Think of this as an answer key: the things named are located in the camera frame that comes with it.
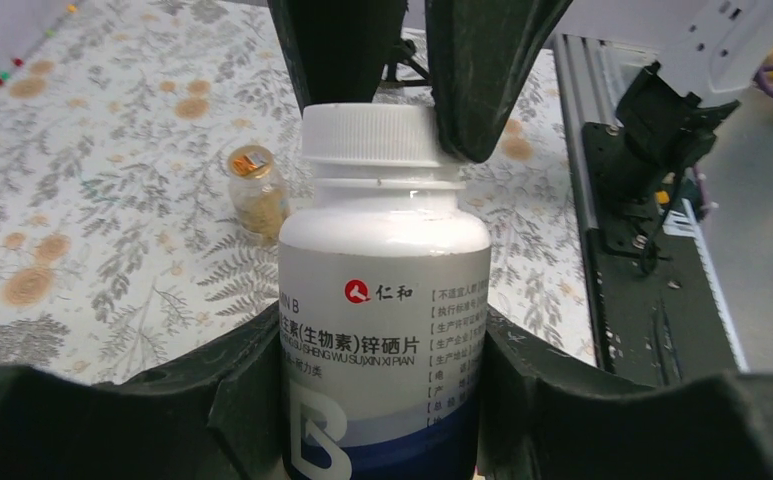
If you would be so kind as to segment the white blue pill bottle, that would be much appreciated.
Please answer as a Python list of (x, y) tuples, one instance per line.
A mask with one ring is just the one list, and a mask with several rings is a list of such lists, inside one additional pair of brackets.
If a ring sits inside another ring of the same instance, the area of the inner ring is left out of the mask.
[(469, 479), (490, 239), (460, 181), (319, 179), (278, 257), (292, 479)]

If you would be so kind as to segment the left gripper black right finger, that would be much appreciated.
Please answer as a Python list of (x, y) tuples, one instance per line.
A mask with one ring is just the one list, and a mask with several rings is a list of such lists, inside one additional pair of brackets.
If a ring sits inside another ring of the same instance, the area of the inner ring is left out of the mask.
[(487, 315), (478, 466), (489, 479), (773, 479), (773, 375), (652, 388)]

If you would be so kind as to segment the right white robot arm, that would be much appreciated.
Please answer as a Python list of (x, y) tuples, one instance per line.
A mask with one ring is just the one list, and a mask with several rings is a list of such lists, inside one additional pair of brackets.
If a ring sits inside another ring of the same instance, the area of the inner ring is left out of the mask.
[[(368, 103), (400, 39), (403, 1), (272, 1), (298, 104)], [(486, 161), (565, 1), (429, 1), (428, 71), (438, 141)], [(644, 67), (616, 115), (624, 150), (603, 183), (636, 199), (708, 153), (718, 123), (773, 50), (773, 1), (711, 1)]]

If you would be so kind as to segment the white bottle cap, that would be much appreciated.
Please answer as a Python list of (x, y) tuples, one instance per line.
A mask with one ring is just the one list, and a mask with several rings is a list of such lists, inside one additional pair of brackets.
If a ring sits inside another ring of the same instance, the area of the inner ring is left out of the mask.
[(317, 164), (436, 167), (447, 162), (433, 109), (408, 104), (308, 106), (301, 154)]

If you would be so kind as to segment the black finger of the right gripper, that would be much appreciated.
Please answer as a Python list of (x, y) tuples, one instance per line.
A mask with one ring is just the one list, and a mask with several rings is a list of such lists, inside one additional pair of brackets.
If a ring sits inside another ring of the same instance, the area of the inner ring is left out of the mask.
[(425, 3), (428, 66), (442, 149), (489, 159), (569, 0)]
[(268, 3), (298, 107), (369, 103), (399, 40), (403, 0)]

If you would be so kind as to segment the clear pill bottle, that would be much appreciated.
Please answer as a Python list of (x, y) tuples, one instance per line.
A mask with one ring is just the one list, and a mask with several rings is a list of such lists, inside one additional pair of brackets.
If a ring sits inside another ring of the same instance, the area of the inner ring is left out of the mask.
[(238, 222), (263, 245), (276, 244), (290, 207), (273, 153), (261, 145), (239, 147), (229, 155), (227, 168)]

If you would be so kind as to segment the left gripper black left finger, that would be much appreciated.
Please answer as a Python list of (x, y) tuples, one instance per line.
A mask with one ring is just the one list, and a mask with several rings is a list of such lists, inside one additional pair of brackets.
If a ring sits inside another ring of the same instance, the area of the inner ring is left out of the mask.
[(123, 384), (0, 366), (0, 479), (280, 479), (276, 305)]

